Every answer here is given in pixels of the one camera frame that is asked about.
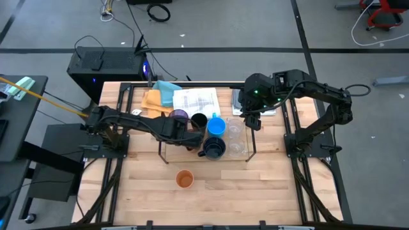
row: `orange cloth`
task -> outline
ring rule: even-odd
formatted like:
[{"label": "orange cloth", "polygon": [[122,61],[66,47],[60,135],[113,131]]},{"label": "orange cloth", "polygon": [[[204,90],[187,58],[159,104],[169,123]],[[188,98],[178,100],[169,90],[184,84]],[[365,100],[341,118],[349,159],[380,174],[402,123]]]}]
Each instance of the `orange cloth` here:
[{"label": "orange cloth", "polygon": [[141,107],[148,109],[149,118],[157,118],[161,115],[161,112],[165,112],[165,115],[168,116],[173,111],[172,107],[160,106],[160,91],[157,89],[145,92]]},{"label": "orange cloth", "polygon": [[159,105],[160,104],[160,91],[159,89],[151,89],[148,91],[148,95],[146,96],[146,103],[152,105]]}]

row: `wooden tabletop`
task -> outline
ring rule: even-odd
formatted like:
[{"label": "wooden tabletop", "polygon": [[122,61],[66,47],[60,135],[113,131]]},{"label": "wooden tabletop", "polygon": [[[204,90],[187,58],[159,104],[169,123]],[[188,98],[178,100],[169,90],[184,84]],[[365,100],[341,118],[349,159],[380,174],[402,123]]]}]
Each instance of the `wooden tabletop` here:
[{"label": "wooden tabletop", "polygon": [[[104,84],[100,105],[116,107],[120,84]],[[146,90],[149,89],[135,89],[132,109],[140,109]],[[233,117],[230,91],[217,88],[223,118]],[[302,98],[296,102],[302,127],[317,119],[312,99]],[[258,225],[260,220],[270,225],[301,224],[291,162],[285,153],[282,111],[278,109],[275,116],[262,116],[261,120],[262,128],[255,132],[257,154],[248,163],[202,161],[166,165],[158,157],[158,142],[150,134],[130,130],[114,224],[145,225],[147,220],[153,220],[155,225]],[[78,199],[84,212],[100,193],[105,161],[97,160],[82,176]],[[342,219],[331,172],[315,158],[309,159],[309,166],[318,197],[335,217]],[[181,169],[194,174],[194,184],[189,189],[181,189],[175,182],[176,173]],[[307,215],[312,220],[305,192],[304,196]],[[107,219],[109,201],[107,198],[103,220]],[[72,221],[80,218],[76,207]]]}]

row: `orange cup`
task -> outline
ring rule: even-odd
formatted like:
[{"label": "orange cup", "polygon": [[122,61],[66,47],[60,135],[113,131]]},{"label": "orange cup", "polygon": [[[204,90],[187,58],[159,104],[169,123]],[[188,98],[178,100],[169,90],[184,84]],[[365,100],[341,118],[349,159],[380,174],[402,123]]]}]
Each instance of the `orange cup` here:
[{"label": "orange cup", "polygon": [[176,175],[176,183],[181,188],[190,188],[193,185],[193,173],[187,169],[180,170]]}]

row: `blue light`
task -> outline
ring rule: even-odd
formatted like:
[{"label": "blue light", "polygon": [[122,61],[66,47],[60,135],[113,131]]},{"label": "blue light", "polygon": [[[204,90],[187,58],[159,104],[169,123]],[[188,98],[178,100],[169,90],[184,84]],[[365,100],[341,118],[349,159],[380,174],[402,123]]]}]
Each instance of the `blue light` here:
[{"label": "blue light", "polygon": [[143,69],[142,69],[143,74],[145,74],[145,76],[148,75],[148,69],[149,69],[149,63],[148,63],[148,61],[145,61],[145,62],[143,63]]}]

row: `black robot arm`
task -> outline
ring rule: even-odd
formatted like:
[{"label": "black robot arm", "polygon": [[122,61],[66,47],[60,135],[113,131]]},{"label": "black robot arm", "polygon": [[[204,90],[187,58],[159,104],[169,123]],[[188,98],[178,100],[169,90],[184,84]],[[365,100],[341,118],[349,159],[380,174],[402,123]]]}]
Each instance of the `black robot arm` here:
[{"label": "black robot arm", "polygon": [[345,125],[352,120],[352,102],[347,90],[319,83],[301,70],[274,73],[272,78],[255,73],[246,79],[238,100],[242,105],[246,126],[260,130],[260,112],[278,108],[289,98],[304,96],[330,105],[317,121],[295,132],[294,147],[308,147],[314,136],[332,125]]},{"label": "black robot arm", "polygon": [[203,142],[204,135],[201,132],[187,131],[188,119],[167,118],[144,118],[133,114],[118,112],[108,106],[93,109],[86,122],[85,129],[91,134],[99,134],[104,139],[105,146],[113,149],[121,148],[120,135],[111,129],[111,126],[139,130],[152,134],[158,141],[167,144],[198,147]]}]

